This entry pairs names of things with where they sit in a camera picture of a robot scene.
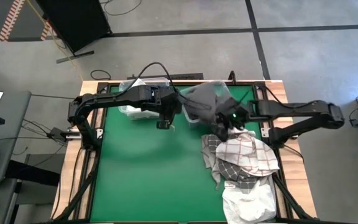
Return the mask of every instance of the green mat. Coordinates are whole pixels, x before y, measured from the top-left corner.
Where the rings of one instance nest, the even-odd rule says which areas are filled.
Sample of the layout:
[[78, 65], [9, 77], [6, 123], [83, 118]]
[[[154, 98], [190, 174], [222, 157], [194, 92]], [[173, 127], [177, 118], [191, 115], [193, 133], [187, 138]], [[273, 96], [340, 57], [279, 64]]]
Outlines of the green mat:
[[[254, 100], [251, 86], [229, 89], [238, 100], [250, 91], [244, 101]], [[175, 130], [155, 122], [108, 109], [91, 222], [226, 221], [223, 182], [215, 190], [201, 153], [201, 136], [210, 131], [190, 129], [183, 114], [175, 116]], [[260, 139], [257, 123], [246, 128]]]

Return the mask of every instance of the checkered towel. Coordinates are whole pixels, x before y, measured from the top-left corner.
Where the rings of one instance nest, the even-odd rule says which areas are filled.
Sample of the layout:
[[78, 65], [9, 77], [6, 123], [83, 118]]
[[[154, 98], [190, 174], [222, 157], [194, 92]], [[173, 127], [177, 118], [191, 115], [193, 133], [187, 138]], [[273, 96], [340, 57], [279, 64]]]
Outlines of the checkered towel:
[[255, 138], [253, 131], [241, 133], [237, 138], [222, 142], [216, 148], [216, 157], [241, 167], [254, 176], [264, 177], [278, 170], [273, 150]]
[[[237, 136], [238, 135], [232, 134], [229, 138], [235, 139]], [[217, 186], [221, 182], [222, 175], [226, 180], [234, 181], [245, 194], [248, 194], [254, 188], [254, 185], [258, 181], [259, 177], [249, 175], [244, 172], [241, 167], [216, 158], [216, 148], [222, 143], [217, 136], [210, 134], [202, 136], [201, 139], [203, 143], [202, 152], [204, 155], [205, 166], [206, 168], [211, 168], [211, 174], [217, 183]]]

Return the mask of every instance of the concrete floor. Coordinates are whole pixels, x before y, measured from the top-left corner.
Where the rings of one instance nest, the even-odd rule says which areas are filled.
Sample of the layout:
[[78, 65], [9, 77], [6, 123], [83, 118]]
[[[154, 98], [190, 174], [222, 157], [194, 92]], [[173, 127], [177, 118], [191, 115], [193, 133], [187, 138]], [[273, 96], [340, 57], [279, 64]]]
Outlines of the concrete floor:
[[[115, 0], [113, 13], [137, 0]], [[255, 0], [259, 27], [333, 26], [358, 24], [358, 1]], [[113, 32], [250, 27], [244, 1], [143, 0], [132, 13], [110, 17]], [[356, 108], [358, 96], [358, 29], [261, 33], [270, 76], [283, 80], [291, 102], [315, 99], [342, 107], [344, 116]], [[30, 90], [36, 94], [76, 96], [80, 74], [89, 80], [94, 69], [125, 79], [150, 62], [160, 61], [171, 73], [203, 72], [204, 77], [263, 79], [252, 34], [174, 35], [98, 40], [75, 60], [77, 72], [52, 41], [0, 43], [0, 90]], [[163, 74], [152, 67], [145, 75]], [[32, 97], [26, 118], [65, 128], [68, 100]], [[319, 129], [299, 138], [318, 216], [322, 220], [358, 223], [358, 129], [346, 124], [335, 131]], [[21, 151], [52, 153], [53, 142], [21, 140]]]

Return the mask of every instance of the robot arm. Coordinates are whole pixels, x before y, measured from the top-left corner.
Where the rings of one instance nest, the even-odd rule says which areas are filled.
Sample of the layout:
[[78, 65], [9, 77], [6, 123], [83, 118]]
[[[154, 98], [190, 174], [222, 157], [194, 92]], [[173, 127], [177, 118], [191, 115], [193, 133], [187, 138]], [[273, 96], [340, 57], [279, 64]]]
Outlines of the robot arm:
[[230, 98], [216, 110], [216, 135], [227, 141], [228, 129], [243, 129], [248, 122], [269, 122], [281, 117], [310, 117], [286, 128], [270, 128], [269, 143], [283, 147], [293, 136], [299, 136], [317, 128], [338, 129], [344, 125], [340, 107], [321, 100], [309, 103], [280, 103], [273, 100], [254, 100], [244, 105]]
[[100, 148], [101, 140], [87, 117], [94, 109], [125, 105], [159, 113], [158, 129], [169, 129], [175, 114], [181, 113], [178, 92], [173, 87], [139, 85], [119, 93], [85, 94], [75, 98], [69, 105], [68, 122], [77, 126], [83, 147], [96, 150]]

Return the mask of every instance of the pile of laundry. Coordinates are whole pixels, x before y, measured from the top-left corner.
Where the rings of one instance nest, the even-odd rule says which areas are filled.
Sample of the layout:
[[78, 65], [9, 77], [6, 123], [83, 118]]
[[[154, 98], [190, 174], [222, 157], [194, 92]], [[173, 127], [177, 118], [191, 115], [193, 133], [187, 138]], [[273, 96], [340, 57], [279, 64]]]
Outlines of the pile of laundry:
[[253, 131], [236, 130], [227, 142], [210, 134], [201, 138], [206, 168], [217, 186], [225, 178], [223, 210], [228, 224], [256, 223], [276, 215], [271, 175], [278, 170], [273, 150]]

